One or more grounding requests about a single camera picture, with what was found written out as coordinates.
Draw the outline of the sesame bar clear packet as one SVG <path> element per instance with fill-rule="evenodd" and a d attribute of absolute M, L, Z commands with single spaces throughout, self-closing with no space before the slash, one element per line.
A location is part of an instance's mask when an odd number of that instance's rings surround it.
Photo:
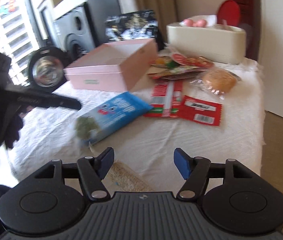
<path fill-rule="evenodd" d="M 121 161 L 114 162 L 106 177 L 125 192 L 153 191 L 153 188 L 148 183 Z"/>

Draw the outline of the blue seaweed snack packet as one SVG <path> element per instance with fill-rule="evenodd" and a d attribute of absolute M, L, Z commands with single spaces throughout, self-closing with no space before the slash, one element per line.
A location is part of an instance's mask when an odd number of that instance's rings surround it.
<path fill-rule="evenodd" d="M 152 109 L 139 97 L 121 93 L 79 116 L 74 124 L 75 136 L 86 145 L 94 145 Z"/>

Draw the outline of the small red snack packet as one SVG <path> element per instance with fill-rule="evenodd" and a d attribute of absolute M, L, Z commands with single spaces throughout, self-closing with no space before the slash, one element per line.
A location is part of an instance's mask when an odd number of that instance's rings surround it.
<path fill-rule="evenodd" d="M 222 104 L 184 96 L 177 116 L 208 126 L 220 126 Z"/>

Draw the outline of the long red snack packet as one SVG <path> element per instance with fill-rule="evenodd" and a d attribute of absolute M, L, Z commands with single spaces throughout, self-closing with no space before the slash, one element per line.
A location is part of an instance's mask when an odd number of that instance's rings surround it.
<path fill-rule="evenodd" d="M 157 81 L 151 95 L 150 105 L 153 107 L 146 117 L 178 118 L 178 110 L 182 101 L 183 81 Z"/>

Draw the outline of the bun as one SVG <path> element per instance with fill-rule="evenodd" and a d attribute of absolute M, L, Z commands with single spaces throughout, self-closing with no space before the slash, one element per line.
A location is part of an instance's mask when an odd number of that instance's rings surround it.
<path fill-rule="evenodd" d="M 219 99 L 224 99 L 236 84 L 241 81 L 241 77 L 227 69 L 213 67 L 199 74 L 190 83 L 202 91 L 214 94 Z"/>

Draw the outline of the red orange snack pouch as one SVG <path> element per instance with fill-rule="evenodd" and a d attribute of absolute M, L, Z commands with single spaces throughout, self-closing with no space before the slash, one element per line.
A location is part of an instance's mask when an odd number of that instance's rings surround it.
<path fill-rule="evenodd" d="M 149 73 L 148 77 L 153 80 L 167 79 L 167 80 L 180 80 L 188 76 L 197 75 L 198 73 L 208 70 L 204 67 L 197 66 L 179 66 L 171 69 L 164 70 L 159 73 Z"/>

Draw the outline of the red quail egg pouch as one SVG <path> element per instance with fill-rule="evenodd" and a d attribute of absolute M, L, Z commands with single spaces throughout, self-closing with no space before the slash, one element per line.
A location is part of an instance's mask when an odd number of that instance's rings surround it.
<path fill-rule="evenodd" d="M 195 66 L 202 68 L 210 68 L 214 67 L 214 63 L 205 57 L 186 57 L 180 62 L 181 65 L 184 66 Z"/>

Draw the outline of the colourful biscuit ball packet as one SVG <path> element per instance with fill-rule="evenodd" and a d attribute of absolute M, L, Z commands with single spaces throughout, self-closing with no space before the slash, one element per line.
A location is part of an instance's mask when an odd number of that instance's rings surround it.
<path fill-rule="evenodd" d="M 179 65 L 180 64 L 175 62 L 169 56 L 159 56 L 150 63 L 150 66 L 152 67 L 165 68 L 165 69 L 175 68 L 175 67 L 178 67 Z"/>

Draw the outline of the washing machine round door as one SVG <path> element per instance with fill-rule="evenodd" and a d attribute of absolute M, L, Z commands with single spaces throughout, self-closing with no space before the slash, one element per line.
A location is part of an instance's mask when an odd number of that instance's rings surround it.
<path fill-rule="evenodd" d="M 53 92 L 67 79 L 64 68 L 70 64 L 68 55 L 54 46 L 44 46 L 34 51 L 28 63 L 30 86 L 34 89 Z"/>

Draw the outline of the white textured tablecloth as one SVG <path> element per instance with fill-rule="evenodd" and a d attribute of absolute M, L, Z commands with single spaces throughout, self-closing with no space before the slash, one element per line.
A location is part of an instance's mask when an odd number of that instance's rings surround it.
<path fill-rule="evenodd" d="M 24 118 L 20 139 L 7 153 L 12 173 L 23 180 L 51 160 L 74 163 L 86 155 L 98 155 L 107 147 L 112 147 L 116 159 L 156 191 L 177 192 L 181 187 L 183 178 L 173 162 L 178 147 L 192 157 L 205 157 L 213 163 L 237 159 L 260 173 L 265 119 L 262 67 L 254 60 L 244 59 L 241 64 L 226 68 L 240 81 L 222 100 L 190 81 L 184 84 L 184 94 L 222 104 L 218 127 L 184 119 L 141 116 L 96 145 L 86 146 L 73 130 L 79 112 L 35 108 Z"/>

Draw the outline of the grey washing machine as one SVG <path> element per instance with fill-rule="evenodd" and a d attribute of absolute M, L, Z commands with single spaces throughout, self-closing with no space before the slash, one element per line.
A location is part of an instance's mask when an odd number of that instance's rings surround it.
<path fill-rule="evenodd" d="M 92 51 L 98 40 L 87 2 L 75 7 L 55 21 L 61 49 L 72 61 Z"/>

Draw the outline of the black tall cabinet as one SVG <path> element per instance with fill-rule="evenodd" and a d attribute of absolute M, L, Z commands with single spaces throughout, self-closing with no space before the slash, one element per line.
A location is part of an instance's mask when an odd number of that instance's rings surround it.
<path fill-rule="evenodd" d="M 118 0 L 87 0 L 89 23 L 96 46 L 106 43 L 105 22 L 108 17 L 121 14 Z"/>

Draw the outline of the pink bead ornament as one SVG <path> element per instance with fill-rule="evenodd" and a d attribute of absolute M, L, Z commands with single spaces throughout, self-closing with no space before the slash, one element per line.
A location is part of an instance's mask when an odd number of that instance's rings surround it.
<path fill-rule="evenodd" d="M 207 26 L 207 21 L 205 19 L 194 21 L 190 18 L 187 18 L 187 19 L 183 20 L 181 24 L 182 24 L 182 26 L 185 26 L 185 27 L 205 28 Z"/>

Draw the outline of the white tissue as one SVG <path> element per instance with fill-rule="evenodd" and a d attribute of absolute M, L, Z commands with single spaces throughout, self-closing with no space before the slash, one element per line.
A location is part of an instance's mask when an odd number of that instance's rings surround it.
<path fill-rule="evenodd" d="M 217 24 L 217 16 L 216 15 L 198 15 L 190 18 L 184 19 L 179 25 L 183 27 L 213 27 Z"/>

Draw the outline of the red round lid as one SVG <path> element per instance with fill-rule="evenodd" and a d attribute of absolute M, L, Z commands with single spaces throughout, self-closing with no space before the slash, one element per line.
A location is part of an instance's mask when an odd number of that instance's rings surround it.
<path fill-rule="evenodd" d="M 237 27 L 240 23 L 240 7 L 233 0 L 226 0 L 220 5 L 217 16 L 217 24 L 226 22 L 228 25 Z"/>

